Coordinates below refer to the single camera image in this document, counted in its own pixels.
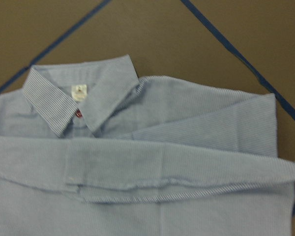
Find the blue white striped shirt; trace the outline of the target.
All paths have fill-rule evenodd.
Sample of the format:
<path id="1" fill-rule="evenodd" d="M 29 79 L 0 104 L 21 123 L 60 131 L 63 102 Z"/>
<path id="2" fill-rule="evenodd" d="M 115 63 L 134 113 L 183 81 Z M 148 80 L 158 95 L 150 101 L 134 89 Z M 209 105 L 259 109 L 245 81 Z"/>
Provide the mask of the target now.
<path id="1" fill-rule="evenodd" d="M 34 65 L 0 95 L 0 236 L 289 236 L 276 101 L 129 56 Z"/>

